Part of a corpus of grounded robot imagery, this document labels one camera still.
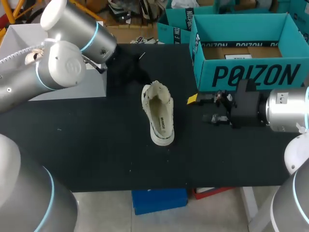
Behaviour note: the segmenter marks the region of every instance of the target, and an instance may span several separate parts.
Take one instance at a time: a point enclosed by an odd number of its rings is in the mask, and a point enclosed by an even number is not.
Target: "tile floor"
[[[254,188],[258,206],[270,187]],[[81,221],[78,232],[247,232],[247,218],[239,189],[201,200],[190,198],[186,207],[136,216],[131,191],[75,193]],[[266,232],[272,232],[268,226]]]

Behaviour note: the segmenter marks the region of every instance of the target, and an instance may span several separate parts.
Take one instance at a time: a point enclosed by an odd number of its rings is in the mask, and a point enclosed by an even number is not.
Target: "cylindrical robot base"
[[[298,132],[296,124],[308,129],[309,88],[274,89],[266,103],[267,121],[273,131]]]

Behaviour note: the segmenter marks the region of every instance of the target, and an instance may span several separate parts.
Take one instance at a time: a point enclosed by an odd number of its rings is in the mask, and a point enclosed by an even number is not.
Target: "black tabletop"
[[[150,138],[137,83],[106,98],[30,101],[0,115],[0,133],[72,191],[281,185],[284,150],[296,137],[270,128],[202,122],[214,105],[187,106],[197,92],[187,45],[124,45],[174,98],[175,140]]]

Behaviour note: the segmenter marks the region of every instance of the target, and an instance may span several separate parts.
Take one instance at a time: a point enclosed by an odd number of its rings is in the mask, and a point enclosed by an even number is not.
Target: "cardboard box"
[[[86,7],[94,13],[101,11],[107,5],[107,0],[87,0]]]
[[[191,31],[193,15],[209,15],[217,14],[219,12],[219,0],[213,0],[212,6],[201,6],[196,8],[182,8],[172,9],[171,0],[169,0],[166,7],[166,14],[169,25],[183,30]]]
[[[289,12],[299,31],[308,42],[309,35],[309,3],[304,0],[292,0]]]
[[[138,38],[139,36],[142,36],[144,38],[158,38],[156,26],[151,26],[147,28],[107,27],[107,30],[116,37],[117,43],[120,44],[129,44],[132,40],[136,40],[136,38]]]
[[[300,87],[309,73],[309,46],[289,14],[195,15],[189,49],[199,91],[236,90],[245,78],[257,89]]]
[[[289,10],[290,10],[290,0],[273,0],[270,8],[271,12],[279,14],[289,12]]]
[[[163,14],[157,23],[159,41],[165,44],[188,44],[190,32],[169,26],[166,14]]]
[[[256,7],[256,0],[240,0],[238,5],[234,6],[235,11],[245,11],[254,9]]]

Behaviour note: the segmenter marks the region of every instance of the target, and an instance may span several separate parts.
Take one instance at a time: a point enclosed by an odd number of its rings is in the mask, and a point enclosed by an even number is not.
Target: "shoe lining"
[[[163,138],[168,138],[171,135],[171,122],[167,105],[155,96],[149,101],[149,107],[155,129]]]

